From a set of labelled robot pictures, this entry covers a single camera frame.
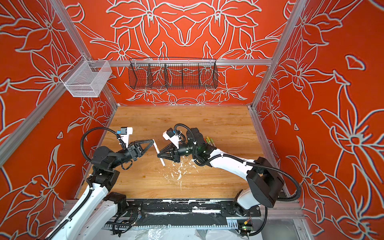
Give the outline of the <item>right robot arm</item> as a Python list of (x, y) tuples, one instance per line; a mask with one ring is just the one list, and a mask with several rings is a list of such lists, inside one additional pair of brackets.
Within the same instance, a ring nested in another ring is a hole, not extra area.
[(236, 197), (237, 207), (243, 210), (256, 205), (274, 207), (284, 180), (265, 158), (248, 160), (227, 154), (207, 143), (197, 128), (188, 130), (185, 135), (170, 128), (163, 133), (163, 138), (171, 143), (158, 153), (158, 158), (179, 163), (182, 157), (192, 156), (195, 164), (200, 167), (225, 170), (248, 183), (249, 188), (242, 190)]

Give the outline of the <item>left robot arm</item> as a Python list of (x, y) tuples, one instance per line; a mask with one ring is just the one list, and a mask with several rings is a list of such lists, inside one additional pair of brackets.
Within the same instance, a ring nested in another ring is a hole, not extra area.
[(64, 219), (46, 236), (47, 240), (92, 240), (110, 219), (129, 209), (126, 196), (111, 191), (119, 171), (116, 167), (142, 157), (154, 140), (135, 141), (118, 152), (102, 146), (91, 159), (93, 173), (85, 192)]

